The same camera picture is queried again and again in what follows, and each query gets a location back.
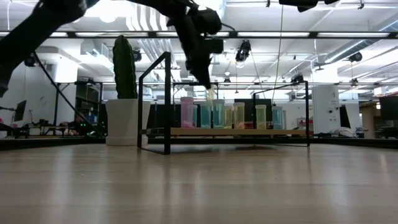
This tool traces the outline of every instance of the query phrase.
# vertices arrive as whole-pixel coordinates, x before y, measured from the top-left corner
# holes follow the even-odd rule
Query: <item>wooden table surface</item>
[[[398,151],[79,145],[0,152],[0,223],[398,223]]]

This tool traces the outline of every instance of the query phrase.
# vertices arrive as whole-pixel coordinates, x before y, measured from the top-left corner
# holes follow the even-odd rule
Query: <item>security camera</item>
[[[26,67],[36,67],[36,59],[33,56],[33,54],[30,54],[25,60],[24,60],[24,64]]]
[[[244,62],[250,55],[251,51],[251,44],[250,41],[244,40],[236,54],[236,61],[237,62]]]
[[[132,56],[134,56],[134,61],[135,62],[140,62],[142,59],[142,55],[141,55],[141,49],[139,48],[135,48],[132,50]]]
[[[348,58],[348,60],[349,60],[350,62],[360,62],[360,61],[362,61],[362,58],[363,58],[363,56],[362,56],[361,52],[357,52],[357,53],[351,55],[351,56]]]

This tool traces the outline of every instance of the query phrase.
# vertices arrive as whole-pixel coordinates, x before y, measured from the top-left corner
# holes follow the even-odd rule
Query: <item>red object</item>
[[[298,124],[305,124],[305,120],[300,120]]]

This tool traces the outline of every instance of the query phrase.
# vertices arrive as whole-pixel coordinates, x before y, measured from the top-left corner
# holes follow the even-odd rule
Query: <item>ceiling duct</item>
[[[377,31],[379,31],[379,32],[397,32],[397,30],[398,30],[398,21],[395,20],[393,23],[389,24],[388,26],[385,26],[383,29],[378,29]],[[353,54],[356,54],[360,50],[363,50],[366,47],[369,47],[379,41],[380,40],[360,40],[360,41],[354,40],[354,41],[351,41],[350,43],[340,47],[336,51],[325,55],[322,60],[323,63],[318,63],[318,64],[314,63],[314,65],[315,66],[328,65],[331,63],[338,62],[340,60],[350,57]]]
[[[398,20],[397,15],[390,17],[388,20],[384,21],[382,24],[379,24],[377,27],[373,29],[375,32],[397,32],[398,30]],[[308,67],[311,69],[314,67],[319,67],[323,65],[329,65],[332,63],[336,63],[340,60],[346,59],[349,56],[363,50],[380,40],[353,40],[334,52],[330,52],[326,55],[318,56],[312,59],[311,62],[303,62],[301,63],[297,69],[299,72],[305,70]]]

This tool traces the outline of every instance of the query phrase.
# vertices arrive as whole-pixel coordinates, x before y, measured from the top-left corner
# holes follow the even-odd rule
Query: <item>shelf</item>
[[[171,128],[173,136],[305,135],[304,130]]]

